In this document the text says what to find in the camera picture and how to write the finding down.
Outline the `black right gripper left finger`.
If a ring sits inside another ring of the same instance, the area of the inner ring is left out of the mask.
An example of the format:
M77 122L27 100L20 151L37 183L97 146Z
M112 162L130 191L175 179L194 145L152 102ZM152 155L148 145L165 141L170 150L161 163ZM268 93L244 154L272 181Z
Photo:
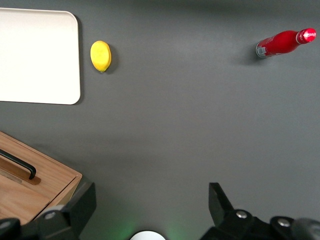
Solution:
M78 240L97 207L96 186L82 184L66 205L45 211L23 226L25 240Z

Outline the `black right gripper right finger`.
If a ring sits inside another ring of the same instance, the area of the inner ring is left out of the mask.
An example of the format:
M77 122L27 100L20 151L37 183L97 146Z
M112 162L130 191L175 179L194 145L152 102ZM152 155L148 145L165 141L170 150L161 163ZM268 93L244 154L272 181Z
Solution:
M202 240L293 240L291 230L294 219L275 216L267 223L246 210L235 209L221 185L208 186L208 208L214 226Z

